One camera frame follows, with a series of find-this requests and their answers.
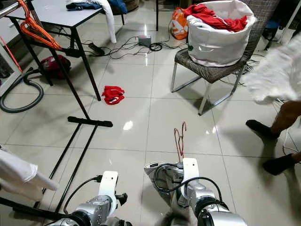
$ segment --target foot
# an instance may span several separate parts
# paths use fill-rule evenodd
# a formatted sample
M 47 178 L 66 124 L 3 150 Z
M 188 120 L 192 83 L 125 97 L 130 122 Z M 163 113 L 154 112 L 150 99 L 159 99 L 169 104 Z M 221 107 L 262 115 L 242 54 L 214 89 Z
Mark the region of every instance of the foot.
M 295 164 L 296 162 L 292 158 L 292 154 L 289 154 L 277 159 L 268 160 L 262 166 L 267 172 L 276 176 Z
M 267 127 L 256 120 L 248 120 L 246 121 L 246 125 L 259 133 L 261 136 L 269 138 L 269 139 L 277 139 L 280 136 L 280 133 L 273 133 L 270 127 Z

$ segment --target white laundry basket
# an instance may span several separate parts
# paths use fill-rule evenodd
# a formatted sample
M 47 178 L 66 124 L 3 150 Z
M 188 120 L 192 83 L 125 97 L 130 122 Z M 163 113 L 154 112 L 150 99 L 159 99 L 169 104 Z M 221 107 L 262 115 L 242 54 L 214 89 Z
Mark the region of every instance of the white laundry basket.
M 247 25 L 239 32 L 214 29 L 201 19 L 188 16 L 188 54 L 203 66 L 225 67 L 235 64 L 243 55 L 256 18 L 251 9 L 239 0 L 203 2 L 222 19 L 247 16 Z

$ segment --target vacuum hose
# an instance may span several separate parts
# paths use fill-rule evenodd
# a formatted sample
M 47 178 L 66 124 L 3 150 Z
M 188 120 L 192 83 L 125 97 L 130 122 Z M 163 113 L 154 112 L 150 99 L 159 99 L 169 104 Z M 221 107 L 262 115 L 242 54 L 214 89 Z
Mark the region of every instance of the vacuum hose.
M 31 74 L 35 74 L 35 73 L 39 73 L 39 69 L 35 69 L 33 70 L 33 68 L 31 67 L 25 74 L 22 74 L 20 75 L 17 80 L 6 90 L 6 92 L 2 95 L 1 99 L 0 99 L 0 109 L 7 112 L 7 113 L 18 113 L 18 112 L 24 112 L 32 107 L 34 107 L 35 105 L 37 105 L 41 99 L 43 98 L 44 96 L 44 90 L 43 88 L 31 81 L 28 79 L 28 76 L 31 75 Z M 39 91 L 39 95 L 38 97 L 33 101 L 31 102 L 30 104 L 24 106 L 24 107 L 19 107 L 19 108 L 9 108 L 9 107 L 6 107 L 4 102 L 5 102 L 5 98 L 7 97 L 7 95 L 9 94 L 9 92 L 14 88 L 16 87 L 21 81 L 24 81 L 24 83 L 26 85 L 29 85 L 29 86 L 33 86 L 35 87 L 38 91 Z

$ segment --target white tile floor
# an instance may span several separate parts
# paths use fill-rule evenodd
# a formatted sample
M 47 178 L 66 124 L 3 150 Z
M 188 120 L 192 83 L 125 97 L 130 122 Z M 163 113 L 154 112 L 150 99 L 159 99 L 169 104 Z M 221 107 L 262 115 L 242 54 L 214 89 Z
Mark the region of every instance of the white tile floor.
M 97 45 L 120 47 L 128 38 L 138 34 L 152 36 L 152 40 L 165 40 L 171 12 L 160 12 L 159 32 L 155 31 L 153 0 L 142 0 L 138 10 L 115 17 L 118 42 L 109 42 L 104 15 L 98 15 L 79 27 L 82 41 Z M 61 37 L 58 40 L 65 44 Z M 171 38 L 170 44 L 180 42 Z M 153 226 L 168 207 L 157 195 L 143 166 L 151 161 L 176 161 L 173 129 L 186 121 L 185 152 L 198 160 L 200 174 L 215 180 L 233 212 L 240 214 L 249 226 L 300 226 L 301 225 L 301 166 L 274 177 L 261 165 L 270 157 L 282 156 L 283 133 L 278 142 L 261 140 L 250 131 L 245 121 L 251 118 L 270 125 L 279 109 L 274 105 L 257 105 L 247 89 L 239 87 L 235 94 L 219 106 L 198 116 L 198 106 L 206 83 L 199 80 L 176 93 L 169 86 L 173 58 L 177 50 L 163 49 L 144 56 L 125 56 L 120 60 L 108 57 L 89 57 L 90 66 L 100 92 L 104 85 L 118 85 L 125 91 L 125 99 L 118 105 L 98 102 L 83 63 L 72 62 L 70 77 L 91 118 L 110 120 L 112 128 L 98 128 L 87 154 L 79 168 L 71 191 L 84 180 L 104 170 L 119 172 L 117 192 L 127 192 L 128 202 L 118 208 L 115 215 L 131 221 L 134 226 Z M 40 59 L 49 56 L 44 50 Z M 177 83 L 195 76 L 178 67 Z M 36 163 L 44 174 L 51 172 L 61 151 L 76 125 L 67 122 L 67 116 L 83 116 L 64 81 L 54 80 L 50 87 L 43 78 L 35 79 L 45 91 L 42 101 L 33 109 L 18 114 L 0 112 L 0 143 L 20 157 Z M 232 88 L 217 82 L 209 94 L 214 101 Z M 20 84 L 9 95 L 10 106 L 30 102 L 36 91 Z M 290 130 L 287 146 L 301 148 L 299 122 Z M 80 156 L 92 127 L 83 126 L 71 144 L 64 161 L 55 175 L 60 183 L 56 192 L 47 191 L 42 208 L 54 210 L 69 176 Z M 97 184 L 91 183 L 74 197 L 69 210 L 97 194 Z M 33 202 L 15 195 L 0 192 L 1 197 L 32 205 Z M 10 208 L 0 206 L 0 226 L 40 226 L 43 219 L 16 215 Z

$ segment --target orange bag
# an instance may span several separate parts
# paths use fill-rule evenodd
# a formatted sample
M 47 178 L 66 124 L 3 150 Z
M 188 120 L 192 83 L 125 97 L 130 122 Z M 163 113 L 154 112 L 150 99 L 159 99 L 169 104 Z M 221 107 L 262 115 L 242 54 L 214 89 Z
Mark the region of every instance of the orange bag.
M 172 34 L 177 40 L 185 39 L 188 34 L 188 23 L 184 17 L 184 9 L 177 7 L 173 13 Z

